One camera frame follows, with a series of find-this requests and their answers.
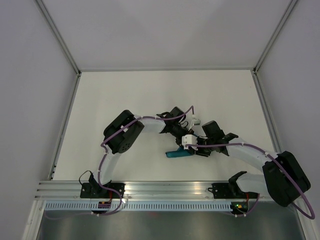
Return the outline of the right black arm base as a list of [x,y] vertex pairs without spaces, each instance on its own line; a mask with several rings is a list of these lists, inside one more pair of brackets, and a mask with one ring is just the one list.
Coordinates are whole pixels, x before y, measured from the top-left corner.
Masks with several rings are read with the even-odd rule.
[[244,192],[237,185],[226,182],[212,183],[207,190],[213,194],[214,199],[246,200],[247,198],[256,199],[258,197],[255,192]]

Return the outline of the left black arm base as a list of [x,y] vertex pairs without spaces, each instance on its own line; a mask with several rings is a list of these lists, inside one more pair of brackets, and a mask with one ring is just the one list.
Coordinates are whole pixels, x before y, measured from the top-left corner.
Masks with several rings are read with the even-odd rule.
[[[105,185],[106,188],[117,191],[121,197],[125,193],[125,184],[122,182],[111,182]],[[101,188],[99,185],[97,189],[93,188],[90,183],[83,183],[80,191],[81,199],[119,199],[119,195],[112,191]]]

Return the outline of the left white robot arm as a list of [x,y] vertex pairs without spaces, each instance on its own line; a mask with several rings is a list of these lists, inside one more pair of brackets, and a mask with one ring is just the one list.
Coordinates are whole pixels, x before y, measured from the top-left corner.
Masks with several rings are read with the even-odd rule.
[[179,149],[183,149],[182,140],[185,135],[193,134],[193,130],[182,126],[186,115],[194,113],[190,107],[186,112],[174,107],[170,112],[154,116],[135,115],[129,110],[120,113],[103,131],[104,140],[101,147],[104,155],[98,170],[90,173],[89,187],[98,198],[104,198],[109,193],[113,171],[121,154],[128,151],[142,133],[171,134]]

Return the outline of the teal cloth napkin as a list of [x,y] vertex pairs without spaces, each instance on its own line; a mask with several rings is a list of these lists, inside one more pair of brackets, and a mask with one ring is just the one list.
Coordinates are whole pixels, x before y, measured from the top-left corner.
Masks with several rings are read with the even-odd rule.
[[183,147],[179,147],[177,150],[174,151],[167,151],[165,153],[167,158],[183,158],[195,155],[194,150],[184,149]]

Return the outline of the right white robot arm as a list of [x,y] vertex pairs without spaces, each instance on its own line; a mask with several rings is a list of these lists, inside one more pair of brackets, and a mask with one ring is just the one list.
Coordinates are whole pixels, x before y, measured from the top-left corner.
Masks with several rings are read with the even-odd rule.
[[216,121],[202,126],[205,136],[198,137],[196,153],[203,157],[218,152],[241,160],[260,174],[240,171],[229,178],[228,192],[235,198],[244,193],[270,196],[278,205],[287,207],[311,188],[311,183],[295,156],[289,152],[268,152],[240,138],[225,134]]

